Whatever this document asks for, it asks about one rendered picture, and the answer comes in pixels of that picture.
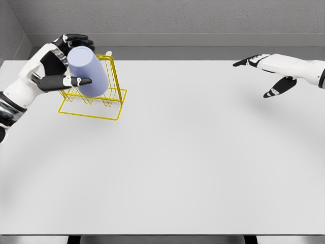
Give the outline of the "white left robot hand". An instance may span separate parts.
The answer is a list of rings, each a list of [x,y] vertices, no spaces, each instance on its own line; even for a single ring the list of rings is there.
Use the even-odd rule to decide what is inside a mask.
[[[87,35],[64,34],[45,44],[27,62],[20,74],[44,93],[91,84],[90,78],[70,77],[65,74],[68,69],[67,55],[79,46],[95,51],[93,41]]]

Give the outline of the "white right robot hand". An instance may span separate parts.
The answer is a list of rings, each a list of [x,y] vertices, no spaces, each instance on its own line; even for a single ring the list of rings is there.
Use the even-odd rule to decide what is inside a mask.
[[[297,79],[307,74],[309,65],[308,61],[281,54],[257,54],[233,64],[234,67],[251,66],[283,76],[263,95],[264,98],[278,96],[293,88]]]

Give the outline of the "lavender cup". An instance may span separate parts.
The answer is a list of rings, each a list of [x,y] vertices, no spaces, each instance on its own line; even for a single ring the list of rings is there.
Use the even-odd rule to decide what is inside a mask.
[[[86,46],[73,48],[67,55],[72,76],[90,78],[92,83],[79,87],[79,92],[86,97],[99,97],[108,89],[107,72],[94,52]]]

